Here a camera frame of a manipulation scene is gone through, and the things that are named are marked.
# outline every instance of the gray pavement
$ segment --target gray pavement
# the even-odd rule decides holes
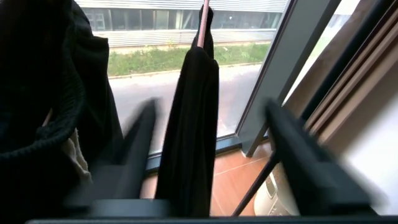
[[[257,80],[260,65],[220,68],[220,102],[218,136],[234,133]],[[162,146],[167,120],[173,102],[179,73],[141,76],[110,80],[111,88],[125,130],[140,104],[159,98],[159,122],[154,136],[153,150]]]

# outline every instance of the orange floor tile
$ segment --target orange floor tile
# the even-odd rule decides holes
[[[211,216],[231,216],[239,202],[264,167],[271,154],[269,143],[258,147],[251,158],[244,157],[240,150],[219,155],[215,161]],[[141,198],[153,198],[157,176],[144,181]],[[254,198],[241,215],[254,216]]]

